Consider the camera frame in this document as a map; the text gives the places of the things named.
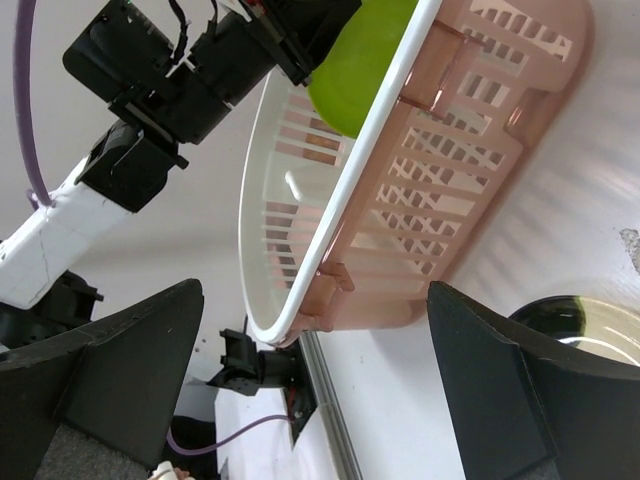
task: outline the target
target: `white ceiling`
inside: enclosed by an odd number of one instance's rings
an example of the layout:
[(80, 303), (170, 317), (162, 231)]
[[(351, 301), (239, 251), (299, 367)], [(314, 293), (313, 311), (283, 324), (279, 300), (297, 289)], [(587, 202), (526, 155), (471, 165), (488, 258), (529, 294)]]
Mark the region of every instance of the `white ceiling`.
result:
[[(178, 22), (166, 0), (135, 2), (171, 39)], [(41, 0), (32, 46), (35, 137), (47, 186), (56, 188), (115, 121), (106, 105), (64, 70), (62, 55), (106, 0)], [(190, 40), (212, 16), (209, 0), (181, 0), (192, 21)], [(12, 87), (12, 42), (16, 0), (0, 2), (0, 238), (28, 217), (29, 187), (17, 139)], [(103, 315), (142, 300), (187, 277), (203, 281), (207, 306), (202, 353), (217, 359), (221, 327), (242, 323), (236, 248), (237, 212), (244, 158), (261, 88), (256, 88), (198, 147), (182, 154), (191, 165), (175, 170), (148, 207), (96, 245), (73, 270), (107, 297)]]

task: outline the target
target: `green object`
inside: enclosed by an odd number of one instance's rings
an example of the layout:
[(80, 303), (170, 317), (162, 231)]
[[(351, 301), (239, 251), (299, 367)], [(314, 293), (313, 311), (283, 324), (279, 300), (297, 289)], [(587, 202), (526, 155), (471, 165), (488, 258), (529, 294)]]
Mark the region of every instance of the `green object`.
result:
[(417, 0), (368, 0), (313, 72), (309, 96), (322, 119), (356, 138), (391, 64)]

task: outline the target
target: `wire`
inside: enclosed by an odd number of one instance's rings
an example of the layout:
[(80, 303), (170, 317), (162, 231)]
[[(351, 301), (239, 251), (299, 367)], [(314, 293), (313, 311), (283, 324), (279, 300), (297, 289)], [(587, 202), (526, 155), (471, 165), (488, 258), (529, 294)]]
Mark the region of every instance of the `wire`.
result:
[(40, 203), (50, 207), (53, 205), (53, 200), (49, 196), (40, 171), (31, 116), (31, 35), (36, 1), (20, 0), (18, 2), (13, 42), (13, 101), (20, 150), (29, 182)]
[(218, 1), (211, 0), (211, 5), (213, 5), (213, 17), (211, 18), (211, 20), (209, 20), (207, 24), (206, 34), (210, 35), (211, 37), (215, 37), (216, 30), (218, 29), (218, 11), (219, 11)]
[(287, 413), (289, 417), (293, 417), (293, 403), (296, 399), (296, 387), (289, 389), (289, 398), (287, 399)]
[(208, 447), (198, 448), (197, 450), (187, 450), (185, 448), (180, 447), (176, 443), (175, 439), (173, 438), (173, 433), (171, 433), (171, 429), (169, 429), (169, 432), (167, 433), (167, 443), (169, 444), (171, 449), (174, 452), (176, 452), (177, 454), (179, 454), (179, 455), (184, 455), (186, 457), (197, 457), (197, 456), (200, 456), (200, 455), (206, 455), (208, 453), (213, 453), (217, 449), (219, 449), (220, 447), (223, 447), (227, 443), (232, 442), (233, 440), (235, 440), (239, 436), (245, 434), (249, 430), (257, 427), (258, 425), (262, 425), (263, 423), (267, 423), (267, 422), (272, 422), (274, 420), (284, 420), (284, 421), (286, 421), (288, 423), (291, 423), (291, 419), (289, 417), (287, 417), (286, 415), (271, 415), (269, 417), (264, 417), (264, 418), (261, 418), (260, 420), (256, 420), (255, 422), (250, 423), (249, 425), (247, 425), (243, 429), (238, 430), (236, 433), (234, 433), (230, 437), (222, 440), (221, 442), (214, 443), (213, 445), (210, 445)]
[(189, 29), (189, 22), (187, 21), (187, 16), (184, 14), (184, 10), (178, 3), (177, 0), (169, 0), (169, 6), (173, 13), (178, 18), (178, 22), (180, 22), (180, 36), (178, 37), (178, 45), (173, 51), (173, 56), (171, 57), (171, 62), (174, 65), (177, 65), (182, 57), (184, 57), (184, 51), (187, 49), (187, 42), (189, 41), (189, 36), (187, 35), (187, 30)]

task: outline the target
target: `white table surface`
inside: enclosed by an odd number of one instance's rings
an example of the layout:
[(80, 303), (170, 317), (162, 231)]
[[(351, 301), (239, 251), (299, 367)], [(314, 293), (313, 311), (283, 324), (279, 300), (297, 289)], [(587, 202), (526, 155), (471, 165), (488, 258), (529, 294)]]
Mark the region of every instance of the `white table surface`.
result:
[[(581, 87), (452, 280), (504, 315), (558, 294), (638, 310), (640, 2), (592, 5)], [(426, 321), (321, 343), (365, 480), (464, 478)]]
[[(261, 390), (255, 397), (221, 390), (215, 405), (218, 441), (260, 418), (286, 414), (278, 390)], [(287, 422), (264, 423), (220, 448), (219, 467), (228, 462), (231, 480), (336, 480), (323, 408), (316, 409), (295, 445)]]

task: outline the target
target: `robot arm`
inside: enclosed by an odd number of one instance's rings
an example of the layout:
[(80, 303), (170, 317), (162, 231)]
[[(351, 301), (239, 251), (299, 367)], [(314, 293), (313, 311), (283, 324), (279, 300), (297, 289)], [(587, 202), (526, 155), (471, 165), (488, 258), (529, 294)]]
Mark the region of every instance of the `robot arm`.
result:
[(0, 244), (0, 304), (33, 308), (91, 245), (158, 195), (184, 143), (199, 144), (275, 66), (308, 85), (360, 0), (225, 0), (186, 59), (130, 0), (110, 0), (64, 55), (119, 121)]

